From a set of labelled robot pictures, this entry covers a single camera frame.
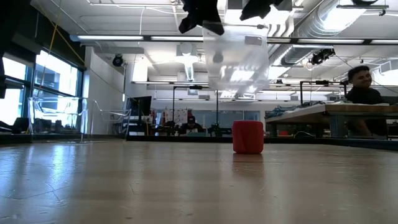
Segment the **wooden floor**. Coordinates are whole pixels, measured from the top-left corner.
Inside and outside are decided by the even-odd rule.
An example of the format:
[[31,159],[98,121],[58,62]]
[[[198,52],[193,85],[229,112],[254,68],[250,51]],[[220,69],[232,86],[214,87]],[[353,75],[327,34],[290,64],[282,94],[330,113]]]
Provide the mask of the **wooden floor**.
[[264,147],[2,147],[0,223],[398,223],[398,153]]

